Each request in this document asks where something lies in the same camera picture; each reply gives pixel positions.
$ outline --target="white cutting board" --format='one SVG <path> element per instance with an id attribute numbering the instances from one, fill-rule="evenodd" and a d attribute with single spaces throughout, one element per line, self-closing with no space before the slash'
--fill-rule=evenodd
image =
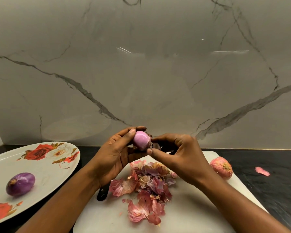
<path id="1" fill-rule="evenodd" d="M 210 162 L 218 155 L 213 151 L 203 152 L 207 161 Z M 141 160 L 154 162 L 150 156 Z M 117 176 L 128 177 L 130 166 L 127 165 Z M 172 194 L 171 202 L 165 204 L 165 216 L 161 216 L 161 224 L 155 226 L 146 219 L 139 223 L 128 219 L 128 204 L 122 199 L 133 199 L 137 203 L 136 194 L 125 194 L 118 198 L 108 193 L 104 201 L 99 202 L 97 193 L 88 202 L 83 212 L 74 225 L 74 233 L 232 233 L 235 232 L 230 224 L 223 218 L 211 201 L 197 188 L 177 177 L 176 184 L 169 187 Z M 266 209 L 245 187 L 245 185 L 233 174 L 227 181 L 236 190 L 241 192 L 249 200 L 259 207 Z"/>

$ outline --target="black countertop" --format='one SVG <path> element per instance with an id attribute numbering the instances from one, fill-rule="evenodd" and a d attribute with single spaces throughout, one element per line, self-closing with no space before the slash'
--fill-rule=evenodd
<path id="1" fill-rule="evenodd" d="M 21 145 L 3 145 L 0 147 L 0 154 L 19 147 Z M 87 164 L 99 150 L 99 147 L 79 146 L 78 148 L 81 159 L 72 175 Z M 203 150 L 214 151 L 227 159 L 232 165 L 234 173 L 267 211 L 291 229 L 291 150 Z M 256 173 L 254 169 L 256 166 L 264 168 L 271 175 L 266 177 Z M 0 223 L 0 233 L 16 232 L 58 189 L 31 208 Z"/>

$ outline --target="floral plate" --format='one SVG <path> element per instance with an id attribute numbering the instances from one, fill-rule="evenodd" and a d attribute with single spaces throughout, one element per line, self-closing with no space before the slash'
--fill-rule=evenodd
<path id="1" fill-rule="evenodd" d="M 43 142 L 0 154 L 0 223 L 23 212 L 59 187 L 80 160 L 79 149 L 67 142 Z M 15 175 L 32 173 L 36 182 L 30 192 L 9 196 L 8 181 Z"/>

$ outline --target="peeled onion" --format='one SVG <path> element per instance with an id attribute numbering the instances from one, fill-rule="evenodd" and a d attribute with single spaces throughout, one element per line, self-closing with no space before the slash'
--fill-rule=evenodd
<path id="1" fill-rule="evenodd" d="M 138 148 L 138 150 L 146 150 L 151 146 L 151 138 L 149 135 L 143 131 L 137 131 L 132 144 Z"/>
<path id="2" fill-rule="evenodd" d="M 233 174 L 232 166 L 229 164 L 229 162 L 225 158 L 218 157 L 218 158 L 213 159 L 210 162 L 210 166 L 224 180 L 228 180 L 232 177 L 232 174 Z"/>
<path id="3" fill-rule="evenodd" d="M 5 190 L 10 196 L 20 196 L 29 192 L 35 181 L 36 179 L 33 174 L 22 172 L 9 180 Z"/>

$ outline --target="purple onion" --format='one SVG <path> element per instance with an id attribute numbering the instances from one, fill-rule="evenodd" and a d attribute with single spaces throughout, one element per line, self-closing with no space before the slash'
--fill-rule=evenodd
<path id="1" fill-rule="evenodd" d="M 20 196 L 29 192 L 36 179 L 33 174 L 29 172 L 22 172 L 12 177 L 6 185 L 6 192 L 10 196 Z"/>
<path id="2" fill-rule="evenodd" d="M 143 131 L 136 132 L 132 144 L 138 148 L 138 150 L 146 150 L 151 146 L 151 138 Z"/>

